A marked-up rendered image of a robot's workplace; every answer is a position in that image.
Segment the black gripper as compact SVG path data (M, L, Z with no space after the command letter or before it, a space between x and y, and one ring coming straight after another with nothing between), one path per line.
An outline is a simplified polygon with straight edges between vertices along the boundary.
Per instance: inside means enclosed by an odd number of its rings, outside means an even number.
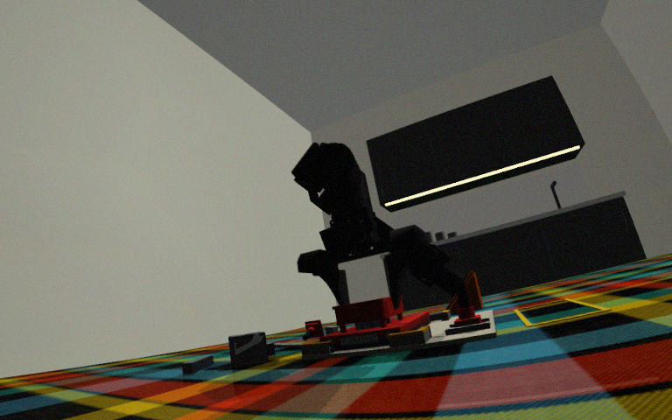
M332 220L338 218L339 223L349 221L352 219L351 212L365 206L369 206L376 219L371 201L357 199L337 205L333 209L334 213L331 213ZM338 264L389 252L390 254L384 257L389 270L391 297L394 307L400 307L403 279L409 259L415 257L413 251L427 249L430 246L427 235L416 225L391 230L389 238L382 241L378 237L377 229L373 230L373 234L375 242L364 240L359 245L342 248L339 255L328 255L325 250L321 249L301 254L297 259L298 272L312 273L314 276L321 277L332 291L339 306L350 305L346 270L339 269ZM371 249L372 247L374 249Z

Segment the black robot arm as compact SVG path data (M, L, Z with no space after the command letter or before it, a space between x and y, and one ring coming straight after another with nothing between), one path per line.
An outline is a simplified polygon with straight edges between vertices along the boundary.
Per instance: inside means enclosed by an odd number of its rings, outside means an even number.
M341 203L371 201L366 174L343 143L321 143L320 146L312 143L291 173L293 180L308 191L310 201L329 215ZM339 255L341 249L359 245L364 240L375 242L373 230L377 229L381 241L388 239L394 230L378 217L375 219L369 206L354 210L351 215L352 219L343 223L338 218L330 220L331 227L319 232L328 255ZM469 273L465 275L454 269L447 264L449 254L435 244L429 245L412 252L415 257L409 259L408 272L429 288L435 284L453 298L457 293L455 283L464 282Z

